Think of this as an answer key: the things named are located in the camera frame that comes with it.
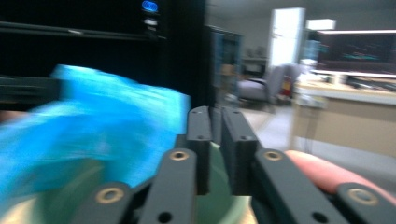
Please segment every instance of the ceiling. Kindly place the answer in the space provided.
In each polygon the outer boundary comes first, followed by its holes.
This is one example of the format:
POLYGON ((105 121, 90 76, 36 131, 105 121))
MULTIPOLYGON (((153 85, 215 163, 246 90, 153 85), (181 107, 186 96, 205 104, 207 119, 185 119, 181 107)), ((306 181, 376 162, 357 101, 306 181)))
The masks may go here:
POLYGON ((206 0, 206 2, 206 13, 222 19, 269 17, 273 9, 285 7, 303 7, 313 14, 323 11, 396 9, 396 0, 206 0))

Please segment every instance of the wooden desk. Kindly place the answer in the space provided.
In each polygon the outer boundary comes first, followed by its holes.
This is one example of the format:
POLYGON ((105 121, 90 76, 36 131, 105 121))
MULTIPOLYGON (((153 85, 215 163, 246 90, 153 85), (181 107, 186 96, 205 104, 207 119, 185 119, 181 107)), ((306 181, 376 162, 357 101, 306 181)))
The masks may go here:
POLYGON ((323 96, 328 104, 319 109, 294 103, 290 149, 299 136, 396 157, 396 92, 307 81, 296 83, 294 94, 323 96), (306 136, 309 125, 315 132, 306 136))

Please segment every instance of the monitor screen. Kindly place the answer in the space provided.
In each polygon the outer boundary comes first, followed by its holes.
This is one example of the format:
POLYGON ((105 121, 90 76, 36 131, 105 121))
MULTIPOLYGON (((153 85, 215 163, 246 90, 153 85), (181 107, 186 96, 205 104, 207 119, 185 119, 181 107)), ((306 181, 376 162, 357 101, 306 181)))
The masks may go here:
POLYGON ((319 35, 317 70, 396 76, 396 34, 319 35))

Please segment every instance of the blue light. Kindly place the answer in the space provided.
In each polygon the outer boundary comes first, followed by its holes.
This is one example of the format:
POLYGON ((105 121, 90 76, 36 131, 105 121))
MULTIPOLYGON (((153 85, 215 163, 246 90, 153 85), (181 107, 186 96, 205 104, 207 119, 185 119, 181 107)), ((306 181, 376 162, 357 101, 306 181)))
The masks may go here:
POLYGON ((158 5, 154 2, 150 2, 150 1, 144 1, 142 3, 142 7, 143 9, 145 9, 146 11, 149 12, 157 12, 158 10, 158 5))

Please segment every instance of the blue plastic bag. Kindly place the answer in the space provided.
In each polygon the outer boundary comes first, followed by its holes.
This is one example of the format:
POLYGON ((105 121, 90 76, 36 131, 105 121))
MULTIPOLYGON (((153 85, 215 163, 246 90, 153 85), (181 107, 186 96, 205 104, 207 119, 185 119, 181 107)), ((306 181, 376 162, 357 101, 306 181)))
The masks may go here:
POLYGON ((0 125, 0 202, 61 187, 84 159, 104 163, 105 181, 135 187, 186 130, 189 97, 177 91, 75 66, 52 76, 62 101, 0 125))

